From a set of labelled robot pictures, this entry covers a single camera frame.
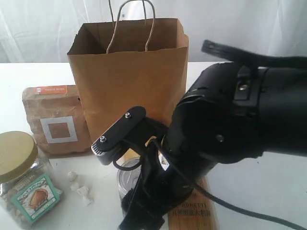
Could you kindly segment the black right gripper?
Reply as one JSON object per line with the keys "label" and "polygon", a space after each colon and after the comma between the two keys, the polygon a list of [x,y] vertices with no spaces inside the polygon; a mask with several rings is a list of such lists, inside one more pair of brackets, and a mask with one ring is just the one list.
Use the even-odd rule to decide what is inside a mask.
{"label": "black right gripper", "polygon": [[124,219],[119,230],[159,230],[163,215],[184,202],[196,177],[196,155],[172,152],[164,139],[153,136],[142,156],[140,182],[122,199]]}

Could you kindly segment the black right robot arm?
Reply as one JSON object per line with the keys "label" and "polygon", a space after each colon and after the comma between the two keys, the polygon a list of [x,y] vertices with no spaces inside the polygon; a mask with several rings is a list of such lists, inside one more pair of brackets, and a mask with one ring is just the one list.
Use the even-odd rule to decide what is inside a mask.
{"label": "black right robot arm", "polygon": [[287,220],[249,211],[198,185],[217,164],[266,151],[307,154],[307,59],[270,57],[205,40],[202,51],[225,59],[201,72],[179,100],[169,126],[134,107],[119,119],[121,142],[140,155],[141,174],[123,198],[121,230],[157,230],[163,216],[198,190],[240,214],[295,230]]}

